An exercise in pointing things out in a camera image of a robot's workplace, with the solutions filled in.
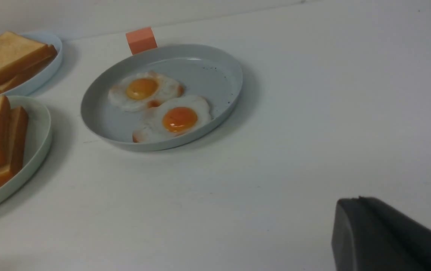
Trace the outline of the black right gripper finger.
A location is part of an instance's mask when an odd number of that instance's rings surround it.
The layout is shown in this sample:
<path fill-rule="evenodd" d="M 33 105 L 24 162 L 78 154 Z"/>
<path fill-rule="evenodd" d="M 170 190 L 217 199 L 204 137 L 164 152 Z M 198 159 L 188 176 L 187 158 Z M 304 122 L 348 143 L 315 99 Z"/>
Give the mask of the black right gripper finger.
<path fill-rule="evenodd" d="M 331 248 L 338 271 L 431 271 L 431 229 L 374 197 L 337 201 Z"/>

